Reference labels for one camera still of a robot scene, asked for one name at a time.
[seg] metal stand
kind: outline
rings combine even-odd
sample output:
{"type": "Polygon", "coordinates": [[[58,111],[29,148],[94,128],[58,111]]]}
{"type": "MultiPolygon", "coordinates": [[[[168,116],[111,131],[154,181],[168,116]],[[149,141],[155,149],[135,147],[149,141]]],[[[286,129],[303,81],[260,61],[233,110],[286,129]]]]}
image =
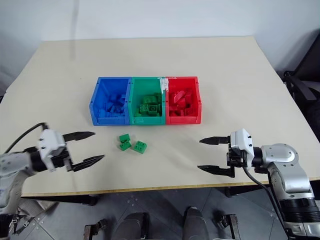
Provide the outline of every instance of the metal stand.
{"type": "Polygon", "coordinates": [[[98,221],[96,224],[92,225],[85,225],[84,226],[84,233],[83,233],[83,240],[92,240],[93,236],[98,235],[100,230],[107,229],[108,222],[106,219],[102,219],[98,221]]]}
{"type": "Polygon", "coordinates": [[[238,229],[238,219],[235,214],[226,214],[221,217],[221,220],[218,222],[221,228],[226,228],[230,226],[232,239],[240,240],[240,234],[238,229]]]}

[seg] table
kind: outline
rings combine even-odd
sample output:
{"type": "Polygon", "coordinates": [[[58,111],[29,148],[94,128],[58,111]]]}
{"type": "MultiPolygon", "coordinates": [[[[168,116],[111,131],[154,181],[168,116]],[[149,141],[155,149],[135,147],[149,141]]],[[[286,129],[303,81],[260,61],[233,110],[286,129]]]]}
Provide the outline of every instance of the table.
{"type": "MultiPolygon", "coordinates": [[[[105,158],[79,172],[59,168],[30,177],[24,197],[250,185],[240,168],[236,178],[197,168],[226,167],[228,150],[200,139],[228,136],[240,128],[252,135],[255,146],[294,146],[310,179],[320,179],[320,144],[251,36],[45,41],[0,104],[0,152],[39,122],[62,134],[96,133],[68,143],[75,163],[101,154],[105,158]],[[100,76],[198,76],[202,123],[93,126],[89,102],[100,76]],[[118,149],[118,136],[125,133],[133,143],[148,144],[144,154],[118,149]]],[[[13,151],[34,146],[39,134],[31,133],[13,151]]]]}

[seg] black chair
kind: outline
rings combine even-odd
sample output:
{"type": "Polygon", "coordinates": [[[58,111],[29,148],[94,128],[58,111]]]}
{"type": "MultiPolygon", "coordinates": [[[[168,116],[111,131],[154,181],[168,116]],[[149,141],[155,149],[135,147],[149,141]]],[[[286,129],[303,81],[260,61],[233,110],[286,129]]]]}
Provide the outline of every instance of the black chair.
{"type": "Polygon", "coordinates": [[[320,33],[294,71],[283,82],[320,141],[320,33]]]}

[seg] lego brick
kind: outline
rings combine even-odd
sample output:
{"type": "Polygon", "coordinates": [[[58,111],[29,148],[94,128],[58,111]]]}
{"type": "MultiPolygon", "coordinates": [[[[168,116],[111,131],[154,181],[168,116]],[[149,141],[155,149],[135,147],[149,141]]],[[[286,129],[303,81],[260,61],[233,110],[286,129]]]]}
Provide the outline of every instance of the lego brick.
{"type": "Polygon", "coordinates": [[[141,113],[139,112],[139,108],[137,108],[137,109],[135,110],[134,116],[135,116],[135,117],[141,117],[141,116],[142,116],[141,113]]]}
{"type": "Polygon", "coordinates": [[[106,104],[105,110],[106,110],[107,112],[110,112],[110,110],[111,110],[111,108],[112,108],[113,105],[114,105],[113,102],[108,101],[107,104],[106,104]]]}
{"type": "Polygon", "coordinates": [[[127,150],[128,148],[131,148],[131,143],[129,142],[129,141],[125,141],[124,143],[121,143],[120,144],[120,149],[122,150],[122,151],[125,151],[125,150],[127,150]]]}
{"type": "Polygon", "coordinates": [[[186,108],[185,110],[184,110],[184,112],[185,112],[185,115],[186,116],[192,116],[193,114],[194,114],[194,109],[193,108],[186,108]]]}
{"type": "Polygon", "coordinates": [[[116,106],[112,105],[111,109],[110,109],[110,113],[115,113],[116,112],[116,106]]]}
{"type": "Polygon", "coordinates": [[[121,106],[120,105],[115,105],[114,106],[114,112],[117,113],[117,114],[120,114],[122,111],[121,111],[121,106]]]}
{"type": "Polygon", "coordinates": [[[187,104],[192,104],[192,93],[189,91],[184,96],[185,102],[187,104]]]}
{"type": "Polygon", "coordinates": [[[117,101],[117,94],[111,94],[111,96],[110,96],[110,101],[111,102],[113,102],[113,103],[115,103],[116,101],[117,101]]]}
{"type": "Polygon", "coordinates": [[[169,99],[170,104],[172,104],[174,102],[176,94],[175,93],[169,93],[169,94],[167,93],[167,95],[168,95],[168,99],[169,99]]]}
{"type": "Polygon", "coordinates": [[[157,104],[157,98],[156,96],[144,96],[142,99],[143,104],[157,104]]]}
{"type": "Polygon", "coordinates": [[[169,105],[169,111],[177,111],[178,110],[178,106],[176,105],[169,105]]]}
{"type": "Polygon", "coordinates": [[[169,115],[170,115],[170,117],[177,117],[178,116],[175,111],[170,111],[169,115]]]}
{"type": "Polygon", "coordinates": [[[141,104],[140,105],[140,113],[141,114],[147,114],[149,111],[149,106],[148,104],[141,104]]]}
{"type": "Polygon", "coordinates": [[[173,98],[173,102],[176,104],[184,95],[186,94],[185,91],[179,91],[173,98]]]}
{"type": "Polygon", "coordinates": [[[142,141],[137,141],[135,146],[134,146],[134,148],[133,148],[133,150],[135,150],[138,153],[143,154],[145,152],[146,148],[147,148],[147,144],[146,143],[144,143],[142,141]]]}
{"type": "Polygon", "coordinates": [[[99,109],[99,118],[105,118],[106,117],[106,110],[103,108],[99,109]]]}
{"type": "Polygon", "coordinates": [[[125,104],[125,99],[124,98],[119,98],[118,103],[121,105],[125,104]]]}
{"type": "Polygon", "coordinates": [[[179,109],[186,108],[186,99],[184,97],[178,101],[178,108],[179,109]]]}
{"type": "Polygon", "coordinates": [[[161,103],[161,101],[162,101],[162,94],[156,92],[156,93],[154,94],[154,96],[156,97],[157,103],[158,103],[158,104],[161,103]]]}
{"type": "Polygon", "coordinates": [[[129,136],[128,133],[124,134],[124,135],[121,135],[121,136],[119,136],[119,140],[120,140],[121,143],[124,143],[126,141],[130,141],[130,136],[129,136]]]}
{"type": "Polygon", "coordinates": [[[149,105],[148,114],[149,116],[157,116],[158,105],[149,105]]]}

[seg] table edge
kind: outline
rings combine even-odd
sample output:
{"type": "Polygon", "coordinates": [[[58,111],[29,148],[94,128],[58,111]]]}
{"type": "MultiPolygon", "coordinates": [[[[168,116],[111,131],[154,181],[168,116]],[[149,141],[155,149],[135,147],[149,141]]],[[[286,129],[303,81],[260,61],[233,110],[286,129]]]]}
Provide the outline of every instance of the table edge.
{"type": "MultiPolygon", "coordinates": [[[[320,180],[319,177],[310,177],[310,181],[320,180]]],[[[262,181],[263,184],[269,184],[268,181],[262,181]]],[[[170,189],[195,189],[195,188],[219,188],[219,187],[240,187],[256,185],[253,181],[249,182],[230,182],[230,183],[216,183],[216,184],[198,184],[198,185],[176,185],[176,186],[155,186],[142,188],[124,188],[98,191],[70,191],[70,192],[40,192],[40,193],[23,193],[21,197],[52,197],[52,196],[76,196],[76,195],[96,195],[96,194],[110,194],[110,193],[125,193],[125,192],[139,192],[152,190],[170,190],[170,189]]]]}

